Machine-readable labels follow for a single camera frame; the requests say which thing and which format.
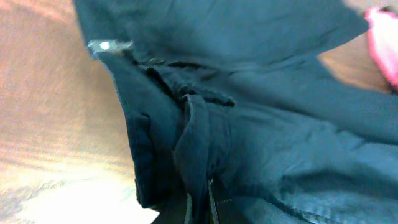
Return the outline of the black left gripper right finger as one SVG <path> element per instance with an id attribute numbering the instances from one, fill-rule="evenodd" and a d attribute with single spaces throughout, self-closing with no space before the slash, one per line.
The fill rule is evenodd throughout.
<path id="1" fill-rule="evenodd" d="M 213 224 L 248 224 L 238 210 L 232 197 L 219 178 L 211 176 L 208 181 L 210 203 L 210 223 Z"/>

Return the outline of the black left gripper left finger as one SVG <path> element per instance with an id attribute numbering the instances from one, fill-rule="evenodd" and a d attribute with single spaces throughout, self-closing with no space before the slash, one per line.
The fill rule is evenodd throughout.
<path id="1" fill-rule="evenodd" d="M 192 197 L 188 193 L 172 194 L 151 224 L 192 224 Z"/>

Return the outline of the navy blue shorts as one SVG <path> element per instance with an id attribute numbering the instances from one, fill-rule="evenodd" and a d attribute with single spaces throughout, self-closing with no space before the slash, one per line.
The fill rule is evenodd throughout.
<path id="1" fill-rule="evenodd" d="M 137 201 L 216 176 L 249 223 L 396 223 L 397 97 L 342 84 L 318 56 L 368 29 L 343 1 L 83 0 L 113 78 Z"/>

